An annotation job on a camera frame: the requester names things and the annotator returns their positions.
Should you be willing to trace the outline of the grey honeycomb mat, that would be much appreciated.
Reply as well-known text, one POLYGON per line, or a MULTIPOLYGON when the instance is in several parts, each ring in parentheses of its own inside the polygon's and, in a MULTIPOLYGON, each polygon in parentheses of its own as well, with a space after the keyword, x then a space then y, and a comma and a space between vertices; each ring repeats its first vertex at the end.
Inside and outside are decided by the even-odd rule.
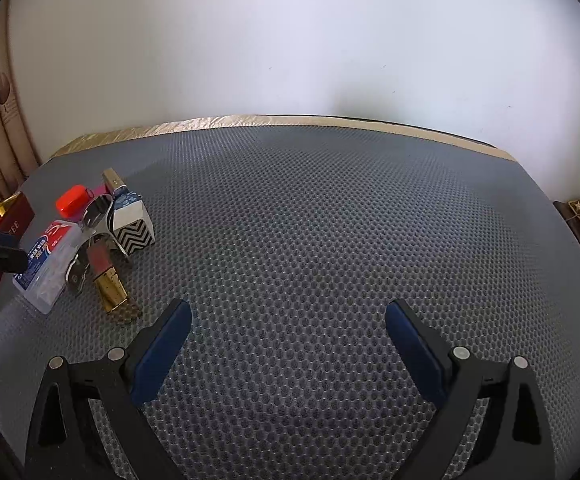
POLYGON ((580 466, 580 245, 517 162, 343 128, 168 134, 41 166, 23 246, 108 168, 154 226, 120 267, 141 323, 193 311, 145 406, 186 477, 392 477, 434 413, 386 333, 395 299, 481 359, 524 356, 556 474, 580 466))

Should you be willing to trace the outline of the white zigzag cube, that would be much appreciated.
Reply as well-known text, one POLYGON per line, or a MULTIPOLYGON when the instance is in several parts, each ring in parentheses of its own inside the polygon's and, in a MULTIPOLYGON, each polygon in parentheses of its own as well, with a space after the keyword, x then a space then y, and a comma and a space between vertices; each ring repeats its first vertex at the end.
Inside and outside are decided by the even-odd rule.
POLYGON ((113 208, 112 232, 128 255, 155 242, 153 223, 142 200, 121 210, 113 208))

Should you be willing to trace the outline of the gold table edge cloth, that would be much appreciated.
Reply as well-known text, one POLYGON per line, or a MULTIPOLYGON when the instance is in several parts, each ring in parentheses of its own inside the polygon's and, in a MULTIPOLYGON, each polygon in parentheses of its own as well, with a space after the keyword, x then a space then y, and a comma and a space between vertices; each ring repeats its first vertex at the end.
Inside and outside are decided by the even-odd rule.
POLYGON ((168 134, 187 133, 194 131, 209 131, 226 128, 343 128, 360 131, 375 131, 393 134, 393 136, 407 136, 407 138, 432 141, 440 144, 452 145, 475 153, 515 162, 515 158, 505 150, 490 144, 455 136, 454 134, 425 129, 415 126, 379 122, 378 120, 333 117, 321 115, 227 115, 218 117, 200 117, 186 119, 182 122, 163 122, 154 126, 132 127, 109 132, 83 134, 66 143, 50 158, 75 154, 102 148, 106 145, 142 139, 167 136, 168 134))

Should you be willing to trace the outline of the gold cap lipstick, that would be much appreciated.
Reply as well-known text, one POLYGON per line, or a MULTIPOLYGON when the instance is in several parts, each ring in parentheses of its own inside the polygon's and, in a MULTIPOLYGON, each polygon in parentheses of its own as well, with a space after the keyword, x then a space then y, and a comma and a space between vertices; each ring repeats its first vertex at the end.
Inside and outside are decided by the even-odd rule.
POLYGON ((96 240, 87 248, 87 258, 94 285, 104 313, 112 321, 130 324, 141 317, 141 309, 130 299, 116 270, 104 240, 96 240))

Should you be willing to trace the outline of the orange red rounded case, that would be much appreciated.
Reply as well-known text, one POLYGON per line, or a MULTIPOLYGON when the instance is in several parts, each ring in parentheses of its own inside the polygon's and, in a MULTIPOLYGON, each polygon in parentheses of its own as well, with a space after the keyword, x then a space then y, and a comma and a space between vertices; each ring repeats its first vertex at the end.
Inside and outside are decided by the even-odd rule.
POLYGON ((62 219, 78 219, 94 198, 94 192, 87 186, 75 184, 55 201, 55 206, 62 219))

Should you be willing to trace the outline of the clear box blue label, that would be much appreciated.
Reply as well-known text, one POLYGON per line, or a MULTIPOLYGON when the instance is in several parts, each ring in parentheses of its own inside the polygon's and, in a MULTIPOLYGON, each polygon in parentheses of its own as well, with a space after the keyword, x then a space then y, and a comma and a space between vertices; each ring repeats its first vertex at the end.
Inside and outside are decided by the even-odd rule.
POLYGON ((52 221, 28 251, 28 268, 12 278, 13 286, 41 314, 48 314, 66 284, 66 270, 83 241, 74 222, 52 221))

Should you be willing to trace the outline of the pink eraser block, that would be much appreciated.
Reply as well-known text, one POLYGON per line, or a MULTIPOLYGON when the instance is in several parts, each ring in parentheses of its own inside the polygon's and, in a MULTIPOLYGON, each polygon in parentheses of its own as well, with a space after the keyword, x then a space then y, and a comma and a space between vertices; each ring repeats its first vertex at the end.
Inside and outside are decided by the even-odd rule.
POLYGON ((92 193, 94 193, 95 196, 99 196, 99 195, 104 195, 107 194, 107 189, 106 186, 104 184, 100 184, 99 186, 97 186, 96 188, 94 188, 92 190, 92 193))

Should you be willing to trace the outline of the blue patterned small box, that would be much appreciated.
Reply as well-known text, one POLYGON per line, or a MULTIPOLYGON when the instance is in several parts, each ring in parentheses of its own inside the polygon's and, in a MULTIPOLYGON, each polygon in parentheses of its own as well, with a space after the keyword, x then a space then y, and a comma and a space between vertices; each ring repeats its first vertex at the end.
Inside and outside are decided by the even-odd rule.
POLYGON ((123 193, 120 193, 114 199, 114 210, 121 210, 134 203, 140 203, 142 200, 142 196, 134 191, 125 190, 123 193))

